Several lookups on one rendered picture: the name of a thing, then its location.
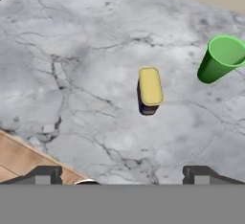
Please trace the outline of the yellow-lidded dark rectangular can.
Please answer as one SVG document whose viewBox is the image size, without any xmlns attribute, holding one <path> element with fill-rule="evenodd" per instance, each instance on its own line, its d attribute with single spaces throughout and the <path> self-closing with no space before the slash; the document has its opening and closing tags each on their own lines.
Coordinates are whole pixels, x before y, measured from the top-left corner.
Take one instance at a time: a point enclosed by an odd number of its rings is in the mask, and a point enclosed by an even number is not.
<svg viewBox="0 0 245 224">
<path fill-rule="evenodd" d="M 145 116 L 154 115 L 164 100 L 160 73 L 155 67 L 139 70 L 137 94 L 140 112 Z"/>
</svg>

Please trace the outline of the round silver-rimmed can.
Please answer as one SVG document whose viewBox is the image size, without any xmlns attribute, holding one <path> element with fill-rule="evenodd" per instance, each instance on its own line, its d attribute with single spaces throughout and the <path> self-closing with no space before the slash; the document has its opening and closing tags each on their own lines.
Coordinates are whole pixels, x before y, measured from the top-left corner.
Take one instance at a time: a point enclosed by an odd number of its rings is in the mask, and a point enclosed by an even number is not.
<svg viewBox="0 0 245 224">
<path fill-rule="evenodd" d="M 88 178 L 88 179 L 77 181 L 75 185 L 100 185 L 100 183 L 98 183 L 93 179 Z"/>
</svg>

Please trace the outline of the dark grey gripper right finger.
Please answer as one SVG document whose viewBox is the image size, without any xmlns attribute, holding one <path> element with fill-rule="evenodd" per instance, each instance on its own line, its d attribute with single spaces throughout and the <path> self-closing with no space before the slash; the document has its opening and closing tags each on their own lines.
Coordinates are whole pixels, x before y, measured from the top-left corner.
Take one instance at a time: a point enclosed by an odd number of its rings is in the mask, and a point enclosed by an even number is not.
<svg viewBox="0 0 245 224">
<path fill-rule="evenodd" d="M 208 166 L 184 166 L 184 185 L 243 185 L 243 182 L 218 174 Z"/>
</svg>

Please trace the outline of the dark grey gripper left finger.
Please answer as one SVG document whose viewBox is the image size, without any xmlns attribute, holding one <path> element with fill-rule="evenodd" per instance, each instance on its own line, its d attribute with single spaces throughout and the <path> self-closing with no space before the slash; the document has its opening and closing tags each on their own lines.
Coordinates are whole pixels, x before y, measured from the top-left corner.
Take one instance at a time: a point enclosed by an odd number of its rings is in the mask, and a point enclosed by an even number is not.
<svg viewBox="0 0 245 224">
<path fill-rule="evenodd" d="M 62 167 L 37 166 L 25 175 L 4 181 L 3 184 L 18 185 L 61 185 Z"/>
</svg>

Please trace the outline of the green plastic cup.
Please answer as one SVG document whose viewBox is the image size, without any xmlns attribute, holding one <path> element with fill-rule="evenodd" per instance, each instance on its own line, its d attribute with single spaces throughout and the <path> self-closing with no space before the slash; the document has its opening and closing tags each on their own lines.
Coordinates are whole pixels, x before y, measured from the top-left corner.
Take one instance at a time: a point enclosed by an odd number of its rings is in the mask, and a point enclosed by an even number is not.
<svg viewBox="0 0 245 224">
<path fill-rule="evenodd" d="M 213 83 L 243 65 L 245 42 L 232 35 L 217 35 L 208 42 L 197 77 L 204 83 Z"/>
</svg>

